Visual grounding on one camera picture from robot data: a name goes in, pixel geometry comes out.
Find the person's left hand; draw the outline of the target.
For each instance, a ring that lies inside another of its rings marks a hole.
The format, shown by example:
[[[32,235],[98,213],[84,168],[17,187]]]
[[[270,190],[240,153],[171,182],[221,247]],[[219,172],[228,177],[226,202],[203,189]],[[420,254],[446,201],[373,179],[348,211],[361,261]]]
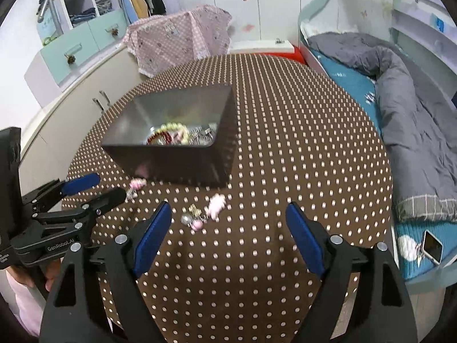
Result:
[[[39,273],[45,277],[45,288],[47,291],[50,291],[53,282],[60,274],[61,260],[54,259],[47,262],[44,266],[38,266],[36,269],[39,270]],[[6,268],[6,271],[19,284],[30,288],[34,288],[36,286],[33,278],[34,268],[25,266],[9,266]]]

